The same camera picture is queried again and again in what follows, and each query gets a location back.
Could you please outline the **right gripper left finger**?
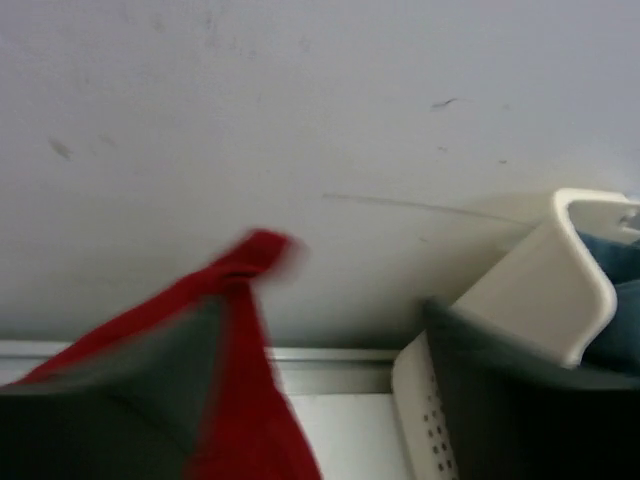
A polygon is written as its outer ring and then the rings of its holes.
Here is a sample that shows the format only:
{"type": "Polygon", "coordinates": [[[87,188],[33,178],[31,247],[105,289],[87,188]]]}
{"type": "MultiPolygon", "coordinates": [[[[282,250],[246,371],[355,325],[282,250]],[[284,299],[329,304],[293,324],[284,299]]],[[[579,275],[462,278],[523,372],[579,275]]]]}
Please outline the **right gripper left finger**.
{"type": "Polygon", "coordinates": [[[183,478],[222,323],[222,305],[209,297],[47,379],[2,386],[2,478],[183,478]]]}

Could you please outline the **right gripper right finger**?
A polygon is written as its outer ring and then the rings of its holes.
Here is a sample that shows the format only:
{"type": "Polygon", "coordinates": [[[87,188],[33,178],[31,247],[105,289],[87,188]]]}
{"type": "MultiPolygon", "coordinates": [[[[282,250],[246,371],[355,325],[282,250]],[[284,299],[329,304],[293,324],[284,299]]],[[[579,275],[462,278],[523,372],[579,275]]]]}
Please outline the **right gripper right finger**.
{"type": "Polygon", "coordinates": [[[564,368],[434,300],[423,325],[460,478],[638,478],[638,377],[564,368]]]}

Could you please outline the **red t shirt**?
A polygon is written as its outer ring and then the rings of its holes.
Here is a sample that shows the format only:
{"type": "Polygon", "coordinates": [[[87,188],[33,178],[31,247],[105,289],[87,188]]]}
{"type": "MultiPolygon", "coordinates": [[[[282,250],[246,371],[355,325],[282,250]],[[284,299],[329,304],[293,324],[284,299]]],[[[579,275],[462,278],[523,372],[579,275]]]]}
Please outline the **red t shirt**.
{"type": "Polygon", "coordinates": [[[223,309],[217,373],[196,451],[181,479],[317,479],[308,441],[274,377],[252,283],[292,248],[281,234],[255,230],[199,271],[107,321],[9,384],[51,377],[213,297],[223,309]]]}

